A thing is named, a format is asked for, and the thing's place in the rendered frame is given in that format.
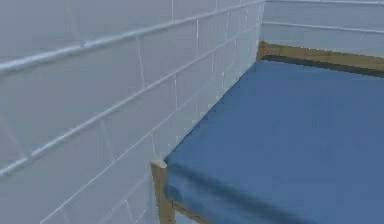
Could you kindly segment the blue bed with wooden frame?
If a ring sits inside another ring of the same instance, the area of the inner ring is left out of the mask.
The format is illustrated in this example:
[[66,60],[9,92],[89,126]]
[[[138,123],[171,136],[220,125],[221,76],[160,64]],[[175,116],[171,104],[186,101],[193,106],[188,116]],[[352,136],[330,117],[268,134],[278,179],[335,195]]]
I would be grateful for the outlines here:
[[261,42],[151,168],[160,224],[384,224],[384,56]]

